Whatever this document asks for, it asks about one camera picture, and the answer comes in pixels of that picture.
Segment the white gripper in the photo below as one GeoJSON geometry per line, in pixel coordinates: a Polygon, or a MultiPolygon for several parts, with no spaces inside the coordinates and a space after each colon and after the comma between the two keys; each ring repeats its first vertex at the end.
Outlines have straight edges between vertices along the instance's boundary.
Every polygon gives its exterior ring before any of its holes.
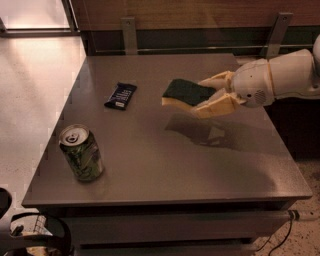
{"type": "Polygon", "coordinates": [[[207,119],[235,112],[240,105],[255,108],[274,102],[274,92],[269,62],[259,59],[241,66],[235,73],[224,71],[199,82],[199,85],[216,90],[232,90],[219,98],[211,97],[191,109],[200,119],[207,119]]]}

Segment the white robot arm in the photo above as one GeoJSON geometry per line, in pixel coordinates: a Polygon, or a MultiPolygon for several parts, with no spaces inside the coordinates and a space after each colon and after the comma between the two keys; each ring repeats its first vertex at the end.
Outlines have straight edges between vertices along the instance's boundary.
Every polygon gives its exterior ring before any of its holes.
{"type": "Polygon", "coordinates": [[[225,71],[200,82],[217,90],[208,100],[193,107],[198,118],[233,113],[240,106],[269,106],[276,99],[320,98],[320,36],[312,51],[259,59],[242,65],[235,72],[225,71]]]}

